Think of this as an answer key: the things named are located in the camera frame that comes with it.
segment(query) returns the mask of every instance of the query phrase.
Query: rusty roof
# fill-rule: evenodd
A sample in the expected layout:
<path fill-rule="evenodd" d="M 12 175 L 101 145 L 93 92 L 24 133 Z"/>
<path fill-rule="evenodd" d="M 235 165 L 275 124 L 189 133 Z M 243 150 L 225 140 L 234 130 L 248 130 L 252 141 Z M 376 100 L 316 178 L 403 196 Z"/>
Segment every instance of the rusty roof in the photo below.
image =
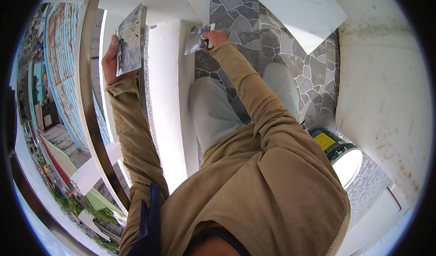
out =
<path fill-rule="evenodd" d="M 45 20 L 44 54 L 48 81 L 62 121 L 77 147 L 88 148 L 79 118 L 74 85 L 74 43 L 81 9 L 80 4 L 64 2 L 53 6 Z M 105 118 L 94 92 L 92 95 L 100 133 L 107 145 L 110 140 Z"/>

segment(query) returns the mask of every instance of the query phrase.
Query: worker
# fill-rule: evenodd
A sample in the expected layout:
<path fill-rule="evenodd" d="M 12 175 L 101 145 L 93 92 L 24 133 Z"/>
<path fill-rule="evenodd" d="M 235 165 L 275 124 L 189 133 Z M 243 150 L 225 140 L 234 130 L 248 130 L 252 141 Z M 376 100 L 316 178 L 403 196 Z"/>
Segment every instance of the worker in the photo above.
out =
<path fill-rule="evenodd" d="M 220 83 L 197 79 L 189 110 L 203 167 L 171 196 L 141 109 L 137 71 L 115 76 L 115 35 L 102 60 L 132 180 L 120 254 L 335 255 L 350 202 L 323 149 L 296 120 L 298 106 L 289 92 L 295 85 L 286 66 L 268 65 L 262 79 L 224 32 L 202 37 L 253 121 L 239 120 Z"/>

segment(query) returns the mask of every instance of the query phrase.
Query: scraper blade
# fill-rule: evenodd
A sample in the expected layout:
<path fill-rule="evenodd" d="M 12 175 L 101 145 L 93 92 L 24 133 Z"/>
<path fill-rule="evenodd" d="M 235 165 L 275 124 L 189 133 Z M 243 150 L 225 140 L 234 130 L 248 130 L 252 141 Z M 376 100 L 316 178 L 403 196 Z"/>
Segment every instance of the scraper blade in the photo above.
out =
<path fill-rule="evenodd" d="M 185 55 L 207 49 L 209 40 L 202 39 L 201 36 L 211 30 L 215 30 L 215 23 L 192 27 L 186 44 Z"/>

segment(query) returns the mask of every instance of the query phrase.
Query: green foliage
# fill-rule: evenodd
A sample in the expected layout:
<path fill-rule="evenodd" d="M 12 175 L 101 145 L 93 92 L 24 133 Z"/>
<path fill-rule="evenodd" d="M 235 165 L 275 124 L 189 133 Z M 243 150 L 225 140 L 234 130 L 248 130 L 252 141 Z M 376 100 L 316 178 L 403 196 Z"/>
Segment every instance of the green foliage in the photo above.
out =
<path fill-rule="evenodd" d="M 77 200 L 70 196 L 65 197 L 61 190 L 58 187 L 53 189 L 53 197 L 54 199 L 68 212 L 74 213 L 74 215 L 79 216 L 80 212 L 83 209 L 86 209 L 92 216 L 98 219 L 102 223 L 112 223 L 118 225 L 118 222 L 113 218 L 113 213 L 108 208 L 104 208 L 101 210 L 95 210 L 89 199 L 85 197 L 86 206 L 83 206 Z"/>
<path fill-rule="evenodd" d="M 119 244 L 117 242 L 108 242 L 106 239 L 101 238 L 98 235 L 95 235 L 92 237 L 99 245 L 101 245 L 103 248 L 106 248 L 108 251 L 111 251 L 113 253 L 117 253 L 119 250 Z"/>
<path fill-rule="evenodd" d="M 113 218 L 113 213 L 108 208 L 96 211 L 91 205 L 88 198 L 85 197 L 86 210 L 102 223 L 112 223 L 118 225 L 118 222 Z"/>
<path fill-rule="evenodd" d="M 76 216 L 78 216 L 84 209 L 74 197 L 65 197 L 58 187 L 53 189 L 53 197 L 65 210 L 74 213 Z"/>

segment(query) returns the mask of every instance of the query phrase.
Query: leg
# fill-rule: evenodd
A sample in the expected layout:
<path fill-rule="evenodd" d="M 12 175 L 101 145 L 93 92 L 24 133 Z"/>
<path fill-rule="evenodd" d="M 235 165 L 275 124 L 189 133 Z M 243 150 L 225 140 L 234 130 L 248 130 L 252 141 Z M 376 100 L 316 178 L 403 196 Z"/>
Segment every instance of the leg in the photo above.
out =
<path fill-rule="evenodd" d="M 199 78 L 191 85 L 189 112 L 204 153 L 222 138 L 244 126 L 228 103 L 225 87 L 210 77 Z"/>
<path fill-rule="evenodd" d="M 288 68 L 280 63 L 270 63 L 263 73 L 263 80 L 279 97 L 283 104 L 291 114 L 299 120 L 298 113 L 298 92 L 294 79 Z"/>

